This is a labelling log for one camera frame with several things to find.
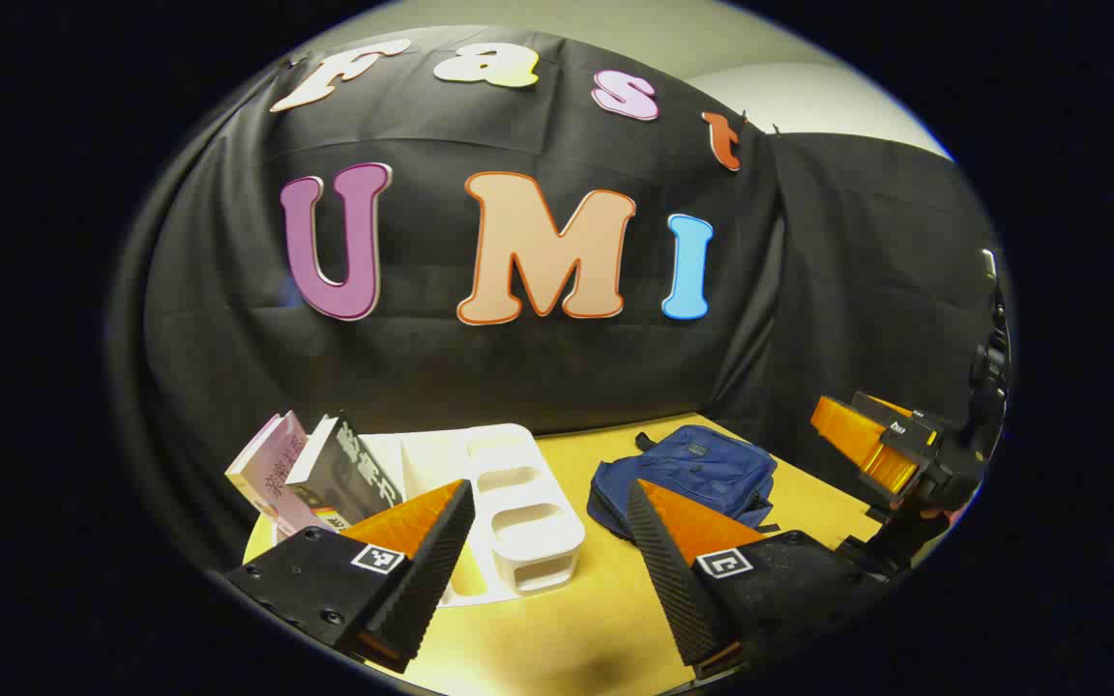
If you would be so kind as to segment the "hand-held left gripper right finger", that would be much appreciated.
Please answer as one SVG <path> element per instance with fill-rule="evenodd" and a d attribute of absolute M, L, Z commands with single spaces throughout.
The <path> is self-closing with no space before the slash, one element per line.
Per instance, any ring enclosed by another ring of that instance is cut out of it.
<path fill-rule="evenodd" d="M 631 486 L 628 519 L 681 659 L 700 679 L 770 668 L 890 587 L 804 532 L 761 535 L 646 480 Z"/>

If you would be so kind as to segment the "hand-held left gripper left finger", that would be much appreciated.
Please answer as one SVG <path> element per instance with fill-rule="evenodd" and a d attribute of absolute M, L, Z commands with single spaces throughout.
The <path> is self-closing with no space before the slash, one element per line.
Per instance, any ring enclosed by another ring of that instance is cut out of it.
<path fill-rule="evenodd" d="M 456 479 L 341 533 L 307 526 L 222 577 L 314 643 L 403 672 L 473 520 L 473 486 Z"/>

